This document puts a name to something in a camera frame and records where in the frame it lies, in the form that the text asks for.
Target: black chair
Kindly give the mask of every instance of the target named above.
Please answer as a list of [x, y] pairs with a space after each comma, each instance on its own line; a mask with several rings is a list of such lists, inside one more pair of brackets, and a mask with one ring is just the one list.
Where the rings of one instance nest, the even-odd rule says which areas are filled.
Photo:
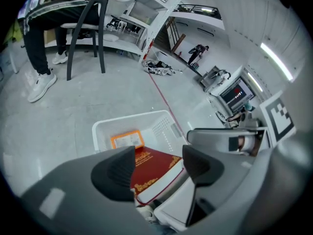
[[[99, 16], [99, 25], [91, 25], [84, 23], [86, 15], [94, 6], [95, 3], [101, 4], [100, 16]], [[68, 60], [67, 60], [67, 81], [71, 79], [71, 71], [72, 71], [72, 62], [73, 56], [75, 52], [76, 41], [81, 29], [90, 29], [92, 31], [92, 42], [93, 42], [93, 54], [94, 57], [97, 57], [97, 46], [96, 46], [96, 30], [98, 30], [98, 50], [99, 50], [99, 59], [100, 59], [100, 67], [101, 73], [105, 73], [104, 66], [104, 53], [103, 53], [103, 29], [104, 29], [104, 16], [107, 9], [108, 0], [89, 0], [85, 9], [83, 10], [82, 15], [80, 16], [78, 23], [65, 23], [61, 25], [62, 28], [73, 28], [74, 33], [72, 35], [72, 40], [69, 47], [68, 52]]]

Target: red line on floor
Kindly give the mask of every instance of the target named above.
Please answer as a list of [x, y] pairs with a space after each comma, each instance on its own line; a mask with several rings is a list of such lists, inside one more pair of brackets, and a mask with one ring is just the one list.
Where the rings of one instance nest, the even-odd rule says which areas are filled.
[[174, 121], [176, 122], [178, 128], [180, 129], [180, 131], [182, 132], [182, 134], [185, 136], [184, 132], [182, 131], [181, 126], [179, 125], [179, 123], [178, 123], [178, 121], [177, 121], [177, 119], [176, 119], [174, 113], [172, 112], [171, 107], [168, 105], [168, 103], [167, 103], [167, 101], [166, 101], [166, 99], [165, 99], [163, 93], [161, 92], [160, 88], [158, 87], [158, 85], [157, 85], [157, 83], [155, 82], [155, 80], [152, 78], [151, 74], [149, 74], [149, 76], [151, 77], [151, 79], [152, 79], [153, 83], [155, 84], [155, 86], [156, 86], [158, 92], [161, 94], [161, 97], [163, 98], [164, 102], [166, 103], [168, 109], [170, 110], [170, 113], [171, 113], [171, 115], [172, 115]]

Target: ceiling light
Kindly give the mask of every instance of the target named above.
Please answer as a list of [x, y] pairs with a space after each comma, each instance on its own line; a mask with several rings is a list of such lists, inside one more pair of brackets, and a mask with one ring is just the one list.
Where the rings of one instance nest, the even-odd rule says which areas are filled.
[[263, 92], [261, 86], [259, 85], [259, 83], [254, 79], [254, 77], [248, 72], [248, 76], [252, 79], [252, 81], [256, 84], [256, 86], [259, 88], [259, 90], [261, 92]]
[[293, 80], [292, 74], [287, 69], [287, 67], [284, 65], [284, 63], [279, 59], [279, 57], [276, 56], [276, 54], [269, 47], [267, 47], [264, 43], [261, 44], [261, 48], [275, 61], [275, 63], [278, 65], [278, 67], [285, 74], [286, 78], [289, 81]]
[[201, 10], [204, 10], [204, 11], [207, 11], [207, 12], [212, 12], [212, 10], [210, 10], [210, 9], [204, 9], [204, 8], [202, 8]]

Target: person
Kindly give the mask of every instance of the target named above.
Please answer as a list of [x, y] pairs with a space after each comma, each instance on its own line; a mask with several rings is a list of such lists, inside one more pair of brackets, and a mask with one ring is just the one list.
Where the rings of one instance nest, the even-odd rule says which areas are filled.
[[217, 8], [214, 8], [211, 12], [211, 17], [216, 18], [216, 19], [221, 19], [221, 15]]
[[191, 65], [191, 63], [195, 60], [197, 56], [202, 58], [203, 53], [206, 50], [209, 50], [209, 46], [197, 45], [194, 49], [196, 50], [192, 53], [191, 57], [189, 58], [188, 65]]
[[[109, 0], [105, 24], [106, 18], [108, 22], [112, 19], [107, 12], [111, 10], [112, 16], [116, 16], [114, 13], [122, 15], [128, 6], [122, 6], [127, 4], [126, 1], [131, 3], [131, 0]], [[43, 97], [48, 88], [57, 80], [56, 75], [48, 67], [45, 55], [44, 30], [55, 29], [56, 33], [58, 52], [52, 63], [55, 65], [65, 63], [67, 61], [67, 29], [60, 26], [65, 23], [77, 23], [87, 3], [88, 0], [53, 0], [37, 6], [26, 15], [23, 26], [25, 49], [30, 63], [39, 75], [29, 94], [29, 102], [35, 102]], [[100, 11], [100, 5], [93, 6], [84, 23], [99, 25], [98, 11]]]
[[216, 76], [214, 76], [212, 79], [214, 80], [213, 83], [205, 89], [205, 92], [209, 92], [209, 94], [211, 94], [211, 91], [217, 87], [222, 85], [226, 79], [230, 79], [231, 78], [231, 74], [225, 70], [220, 70], [217, 72]]
[[246, 111], [253, 111], [255, 108], [249, 103], [249, 101], [247, 103], [244, 104], [244, 106], [242, 107], [242, 109], [240, 110], [239, 113], [237, 113], [234, 116], [231, 116], [229, 118], [226, 119], [226, 121], [231, 122], [234, 120], [240, 120], [241, 115], [246, 112]]
[[181, 6], [181, 5], [179, 5], [179, 6], [178, 6], [177, 11], [183, 11], [183, 8], [182, 8], [182, 6]]

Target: book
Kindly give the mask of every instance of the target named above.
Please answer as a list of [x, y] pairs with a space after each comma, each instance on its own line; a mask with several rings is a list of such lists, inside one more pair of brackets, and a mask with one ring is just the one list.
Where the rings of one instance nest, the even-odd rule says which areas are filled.
[[182, 158], [146, 146], [135, 151], [131, 189], [141, 204], [148, 204], [182, 172]]
[[112, 148], [135, 146], [135, 149], [145, 145], [140, 131], [131, 131], [111, 138]]

